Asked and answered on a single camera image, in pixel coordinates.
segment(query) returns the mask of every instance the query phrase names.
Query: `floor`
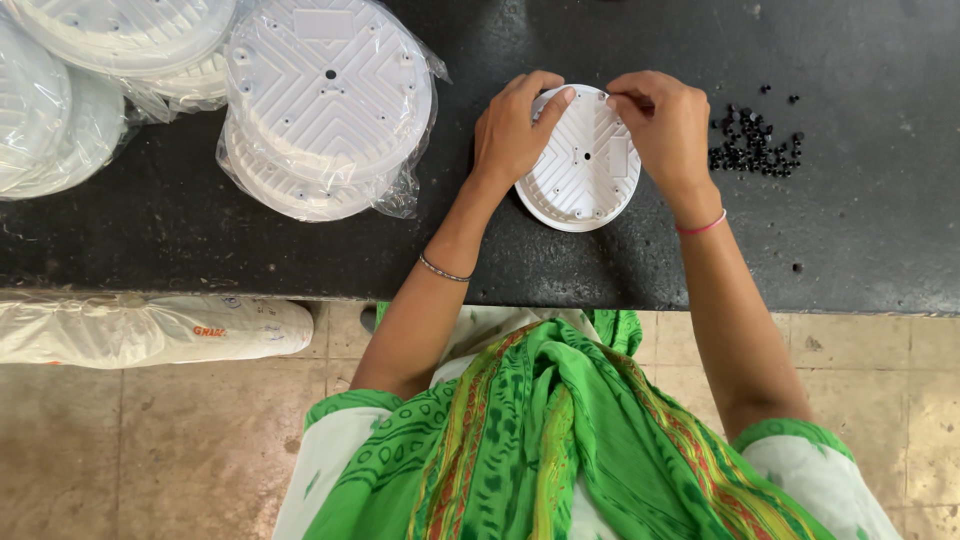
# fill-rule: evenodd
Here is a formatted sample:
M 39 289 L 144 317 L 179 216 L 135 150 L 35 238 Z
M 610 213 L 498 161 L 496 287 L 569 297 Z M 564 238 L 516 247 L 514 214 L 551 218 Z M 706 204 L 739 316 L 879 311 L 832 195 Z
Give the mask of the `floor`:
M 0 365 L 10 540 L 269 538 L 303 413 L 348 388 L 362 304 L 297 355 L 98 371 Z M 648 377 L 717 430 L 686 313 L 641 312 Z M 777 314 L 820 422 L 906 540 L 960 539 L 960 320 Z

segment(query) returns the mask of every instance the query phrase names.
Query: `hand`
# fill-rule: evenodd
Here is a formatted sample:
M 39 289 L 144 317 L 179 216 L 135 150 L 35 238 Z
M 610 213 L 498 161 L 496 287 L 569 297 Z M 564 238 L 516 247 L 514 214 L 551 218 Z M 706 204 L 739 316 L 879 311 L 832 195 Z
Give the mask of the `hand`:
M 701 89 L 657 71 L 640 71 L 618 77 L 607 90 L 607 105 L 630 130 L 643 167 L 671 207 L 712 187 L 707 168 L 710 105 Z
M 573 88 L 557 92 L 531 124 L 531 108 L 540 91 L 562 86 L 564 78 L 556 73 L 534 71 L 519 75 L 477 120 L 474 165 L 471 176 L 482 179 L 484 186 L 494 187 L 503 196 L 521 176 L 537 164 L 566 107 L 576 95 Z

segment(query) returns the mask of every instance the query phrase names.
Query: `white plastic disc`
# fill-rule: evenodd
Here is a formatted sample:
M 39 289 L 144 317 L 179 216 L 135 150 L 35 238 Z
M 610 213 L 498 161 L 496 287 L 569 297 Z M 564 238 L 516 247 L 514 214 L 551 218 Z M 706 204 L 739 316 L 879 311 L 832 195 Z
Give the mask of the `white plastic disc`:
M 0 190 L 57 149 L 72 103 L 66 66 L 0 7 Z
M 107 81 L 70 69 L 74 107 L 57 159 L 0 190 L 0 198 L 49 195 L 93 176 L 113 155 L 125 131 L 123 94 Z
M 392 174 L 427 129 L 417 42 L 374 3 L 271 1 L 227 51 L 230 109 L 255 152 L 329 184 Z
M 37 41 L 67 61 L 126 77 L 162 76 L 223 41 L 237 0 L 8 0 Z
M 178 102 L 216 100 L 227 95 L 227 62 L 220 51 L 180 71 L 143 81 L 161 96 Z
M 250 152 L 228 116 L 224 139 L 230 166 L 241 185 L 268 207 L 301 221 L 343 219 L 371 207 L 390 187 L 392 175 L 351 185 L 330 185 L 298 177 L 276 166 L 266 156 Z
M 543 223 L 569 233 L 603 227 L 636 190 L 640 156 L 630 132 L 606 105 L 607 93 L 592 86 L 577 90 L 540 160 L 516 184 L 524 206 Z M 560 88 L 534 100 L 536 118 Z

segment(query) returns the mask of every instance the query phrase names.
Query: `stack of plastic parts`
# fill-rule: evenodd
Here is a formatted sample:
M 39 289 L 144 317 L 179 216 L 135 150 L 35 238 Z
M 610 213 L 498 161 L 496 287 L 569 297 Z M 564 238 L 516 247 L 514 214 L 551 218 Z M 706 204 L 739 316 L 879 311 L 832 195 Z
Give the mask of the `stack of plastic parts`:
M 0 293 L 0 362 L 101 369 L 290 355 L 313 317 L 285 300 Z
M 67 68 L 0 7 L 0 200 L 63 191 L 97 172 L 127 133 L 123 94 Z
M 267 1 L 225 53 L 230 115 L 217 159 L 240 187 L 302 221 L 373 207 L 409 217 L 413 169 L 446 68 L 383 6 Z
M 109 75 L 154 120 L 170 121 L 226 102 L 224 42 L 256 0 L 3 1 L 50 52 Z

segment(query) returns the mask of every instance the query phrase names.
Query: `work table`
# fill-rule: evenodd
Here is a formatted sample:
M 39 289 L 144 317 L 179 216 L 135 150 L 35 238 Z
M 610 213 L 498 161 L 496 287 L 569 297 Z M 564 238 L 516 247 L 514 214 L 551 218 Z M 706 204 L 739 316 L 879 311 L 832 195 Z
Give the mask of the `work table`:
M 86 183 L 0 203 L 0 286 L 390 299 L 468 173 L 473 122 L 521 72 L 603 87 L 651 68 L 803 131 L 789 179 L 713 174 L 771 309 L 960 312 L 960 4 L 953 0 L 403 0 L 446 62 L 416 169 L 414 219 L 367 210 L 301 223 L 214 159 L 225 111 L 147 126 Z M 771 85 L 766 95 L 759 92 Z M 787 97 L 801 99 L 790 104 Z M 722 140 L 711 130 L 711 145 Z M 473 304 L 682 308 L 679 241 L 646 173 L 590 233 L 542 225 L 511 193 L 494 214 Z

